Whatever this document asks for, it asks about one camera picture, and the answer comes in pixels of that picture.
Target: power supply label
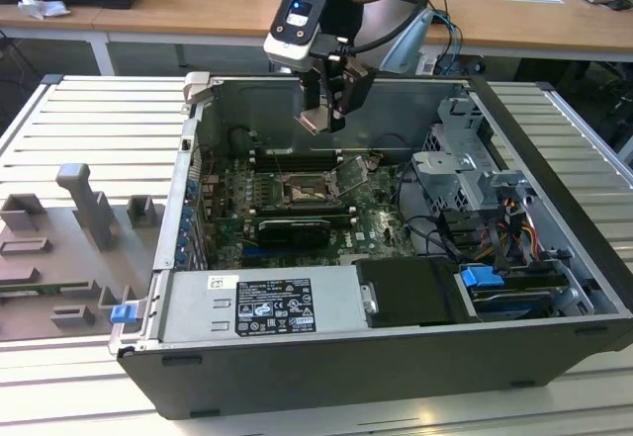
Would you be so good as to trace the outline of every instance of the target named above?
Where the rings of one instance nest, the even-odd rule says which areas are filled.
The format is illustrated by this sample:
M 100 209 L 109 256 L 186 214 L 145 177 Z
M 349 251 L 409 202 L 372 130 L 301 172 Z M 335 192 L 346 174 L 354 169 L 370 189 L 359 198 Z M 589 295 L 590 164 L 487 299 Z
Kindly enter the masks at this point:
M 237 283 L 235 332 L 240 337 L 316 331 L 309 279 Z

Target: blue drive latch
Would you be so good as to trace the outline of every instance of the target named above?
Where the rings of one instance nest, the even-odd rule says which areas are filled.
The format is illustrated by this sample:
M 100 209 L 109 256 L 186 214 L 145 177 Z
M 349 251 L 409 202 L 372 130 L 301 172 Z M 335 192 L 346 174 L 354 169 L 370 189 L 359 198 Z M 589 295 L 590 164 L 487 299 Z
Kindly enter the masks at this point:
M 471 286 L 503 286 L 505 281 L 492 266 L 468 266 L 461 272 L 467 288 Z

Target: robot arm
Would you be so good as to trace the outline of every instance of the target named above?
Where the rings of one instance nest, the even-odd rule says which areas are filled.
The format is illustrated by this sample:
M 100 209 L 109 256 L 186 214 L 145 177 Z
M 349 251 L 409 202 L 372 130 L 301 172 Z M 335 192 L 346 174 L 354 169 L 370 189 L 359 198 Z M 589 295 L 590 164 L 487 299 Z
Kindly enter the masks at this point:
M 363 6 L 378 0 L 282 0 L 264 50 L 274 63 L 290 68 L 304 91 L 298 120 L 312 134 L 339 131 L 345 116 L 360 108 L 376 75 L 356 58 L 394 39 L 418 15 L 418 0 L 407 19 L 386 36 L 354 45 Z M 321 88 L 324 100 L 321 99 Z

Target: blue cable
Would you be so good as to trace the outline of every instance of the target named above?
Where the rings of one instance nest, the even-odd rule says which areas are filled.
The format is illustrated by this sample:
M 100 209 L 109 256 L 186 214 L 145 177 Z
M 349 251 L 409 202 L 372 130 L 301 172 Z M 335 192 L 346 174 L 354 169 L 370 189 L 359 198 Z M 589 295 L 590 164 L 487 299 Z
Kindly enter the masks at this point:
M 437 16 L 444 24 L 446 24 L 446 27 L 449 29 L 449 31 L 451 32 L 451 36 L 453 36 L 453 42 L 455 44 L 455 50 L 453 51 L 453 56 L 451 58 L 451 63 L 448 64 L 448 67 L 445 67 L 443 70 L 444 75 L 448 75 L 449 72 L 451 71 L 451 68 L 453 67 L 453 65 L 455 64 L 455 61 L 457 60 L 457 52 L 459 52 L 459 36 L 457 36 L 457 31 L 455 30 L 455 27 L 453 26 L 453 23 L 451 23 L 448 19 L 446 19 L 444 16 L 442 16 L 441 14 L 439 14 L 437 11 L 433 11 L 433 13 L 435 13 L 435 16 Z

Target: desk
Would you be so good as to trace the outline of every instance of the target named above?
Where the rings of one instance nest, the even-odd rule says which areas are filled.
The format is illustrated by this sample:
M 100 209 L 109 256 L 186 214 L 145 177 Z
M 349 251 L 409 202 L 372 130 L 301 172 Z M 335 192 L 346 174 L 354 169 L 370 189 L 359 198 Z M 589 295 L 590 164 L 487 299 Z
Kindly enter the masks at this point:
M 261 46 L 280 0 L 136 0 L 130 10 L 71 7 L 71 16 L 38 21 L 15 6 L 0 6 L 0 27 L 16 38 L 86 41 L 99 69 L 115 67 L 107 44 L 223 44 Z M 584 0 L 539 4 L 504 0 L 448 0 L 464 33 L 465 54 L 633 60 L 633 10 L 615 12 Z M 439 8 L 441 0 L 432 0 Z M 447 42 L 446 29 L 432 26 L 429 56 Z

